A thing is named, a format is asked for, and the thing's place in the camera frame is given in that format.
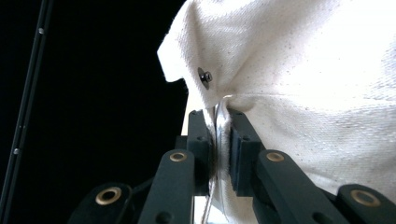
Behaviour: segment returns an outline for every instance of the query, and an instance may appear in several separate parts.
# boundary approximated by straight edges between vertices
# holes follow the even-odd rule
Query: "white garment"
[[[158,55],[196,109],[228,95],[318,187],[359,183],[396,202],[396,2],[188,0]],[[230,222],[250,220],[232,211],[251,204],[221,194]]]

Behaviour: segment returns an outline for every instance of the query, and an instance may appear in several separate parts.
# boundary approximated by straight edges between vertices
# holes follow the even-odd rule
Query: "black background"
[[[183,1],[56,1],[10,223],[65,223],[94,187],[136,186],[180,134],[182,80],[156,51]],[[0,179],[40,1],[0,1]]]

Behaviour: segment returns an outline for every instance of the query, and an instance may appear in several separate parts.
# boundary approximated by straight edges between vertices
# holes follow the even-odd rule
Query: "wrinkled fabric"
[[[358,183],[396,202],[395,8],[385,0],[190,0],[158,55],[167,81],[184,78],[195,109],[228,96],[264,145],[288,153],[318,187],[335,194]],[[208,90],[199,67],[212,74]],[[230,211],[251,209],[219,194]]]

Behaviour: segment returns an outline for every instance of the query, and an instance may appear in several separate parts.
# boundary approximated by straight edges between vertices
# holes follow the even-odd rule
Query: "white surface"
[[[158,54],[168,81],[186,80],[194,109],[230,95],[265,146],[319,187],[360,183],[396,202],[395,40],[394,1],[187,1]],[[212,73],[208,91],[198,67]],[[249,209],[232,197],[219,196],[226,213]]]

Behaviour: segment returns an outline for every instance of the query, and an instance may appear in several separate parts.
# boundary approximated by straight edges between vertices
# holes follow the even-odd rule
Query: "white cloth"
[[[359,183],[396,202],[396,2],[188,0],[158,55],[196,109],[228,95],[318,187]],[[208,90],[198,67],[213,76]],[[221,194],[230,211],[249,208]]]

